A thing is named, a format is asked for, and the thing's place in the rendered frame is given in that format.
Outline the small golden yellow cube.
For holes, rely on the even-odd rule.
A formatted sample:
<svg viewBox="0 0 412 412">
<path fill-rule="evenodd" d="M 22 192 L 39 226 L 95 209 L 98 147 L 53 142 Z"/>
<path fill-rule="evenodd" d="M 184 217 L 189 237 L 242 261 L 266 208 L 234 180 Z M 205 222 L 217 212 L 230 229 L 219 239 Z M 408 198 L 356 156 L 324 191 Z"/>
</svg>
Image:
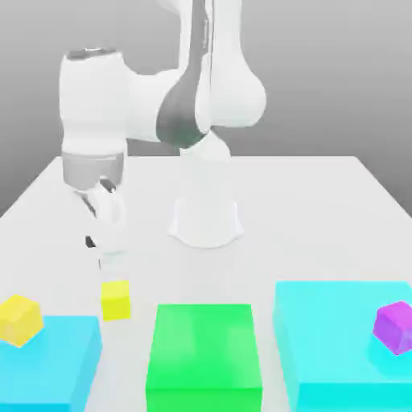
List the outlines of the small golden yellow cube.
<svg viewBox="0 0 412 412">
<path fill-rule="evenodd" d="M 40 305 L 21 295 L 0 304 L 0 340 L 21 348 L 43 329 Z"/>
</svg>

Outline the large cyan box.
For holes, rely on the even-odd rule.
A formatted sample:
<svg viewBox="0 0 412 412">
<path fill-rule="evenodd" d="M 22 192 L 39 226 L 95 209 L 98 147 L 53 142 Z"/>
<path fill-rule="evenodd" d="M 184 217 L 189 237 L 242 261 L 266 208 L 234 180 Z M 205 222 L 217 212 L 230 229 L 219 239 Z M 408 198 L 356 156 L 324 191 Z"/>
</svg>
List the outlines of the large cyan box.
<svg viewBox="0 0 412 412">
<path fill-rule="evenodd" d="M 412 412 L 412 351 L 373 335 L 377 310 L 412 303 L 406 282 L 281 281 L 274 334 L 290 412 Z"/>
</svg>

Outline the small lime yellow cube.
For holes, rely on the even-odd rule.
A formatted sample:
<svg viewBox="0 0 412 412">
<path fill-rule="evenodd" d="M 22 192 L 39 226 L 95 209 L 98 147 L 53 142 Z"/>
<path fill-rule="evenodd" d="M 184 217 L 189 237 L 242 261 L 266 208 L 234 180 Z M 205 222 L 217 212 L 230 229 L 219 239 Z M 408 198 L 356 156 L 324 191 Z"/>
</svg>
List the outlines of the small lime yellow cube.
<svg viewBox="0 0 412 412">
<path fill-rule="evenodd" d="M 129 282 L 126 280 L 103 282 L 101 309 L 104 321 L 129 319 L 131 313 Z"/>
</svg>

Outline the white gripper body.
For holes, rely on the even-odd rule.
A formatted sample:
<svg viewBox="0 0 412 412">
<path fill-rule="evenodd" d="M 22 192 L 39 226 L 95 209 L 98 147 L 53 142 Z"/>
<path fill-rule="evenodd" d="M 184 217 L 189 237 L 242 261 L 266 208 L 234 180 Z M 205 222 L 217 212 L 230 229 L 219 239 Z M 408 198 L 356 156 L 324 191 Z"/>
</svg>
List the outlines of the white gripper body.
<svg viewBox="0 0 412 412">
<path fill-rule="evenodd" d="M 84 243 L 87 249 L 101 256 L 124 253 L 127 250 L 126 214 L 124 208 L 96 210 Z"/>
</svg>

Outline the large green box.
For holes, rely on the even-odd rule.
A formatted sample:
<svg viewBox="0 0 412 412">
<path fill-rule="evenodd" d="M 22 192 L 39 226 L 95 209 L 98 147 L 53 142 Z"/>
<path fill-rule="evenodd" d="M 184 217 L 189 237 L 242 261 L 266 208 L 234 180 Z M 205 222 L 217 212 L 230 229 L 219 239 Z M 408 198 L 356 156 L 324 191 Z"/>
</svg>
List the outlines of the large green box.
<svg viewBox="0 0 412 412">
<path fill-rule="evenodd" d="M 158 306 L 146 412 L 261 412 L 262 392 L 249 304 Z"/>
</svg>

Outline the large sky blue box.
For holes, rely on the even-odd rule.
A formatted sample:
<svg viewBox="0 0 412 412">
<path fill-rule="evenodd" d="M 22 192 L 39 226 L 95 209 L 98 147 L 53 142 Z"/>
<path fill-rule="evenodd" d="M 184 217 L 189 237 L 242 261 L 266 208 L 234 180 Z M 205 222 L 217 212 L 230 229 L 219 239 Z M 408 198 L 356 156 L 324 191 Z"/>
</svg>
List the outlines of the large sky blue box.
<svg viewBox="0 0 412 412">
<path fill-rule="evenodd" d="M 84 412 L 101 357 L 99 319 L 46 315 L 17 348 L 0 341 L 0 412 Z"/>
</svg>

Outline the small purple cube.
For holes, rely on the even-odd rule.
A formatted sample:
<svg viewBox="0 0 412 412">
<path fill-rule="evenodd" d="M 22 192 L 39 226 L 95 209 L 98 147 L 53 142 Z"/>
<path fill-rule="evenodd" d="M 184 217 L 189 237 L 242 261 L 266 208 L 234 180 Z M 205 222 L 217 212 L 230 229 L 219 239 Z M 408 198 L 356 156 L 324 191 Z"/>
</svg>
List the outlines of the small purple cube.
<svg viewBox="0 0 412 412">
<path fill-rule="evenodd" d="M 396 356 L 412 350 L 412 306 L 399 301 L 380 307 L 373 335 Z"/>
</svg>

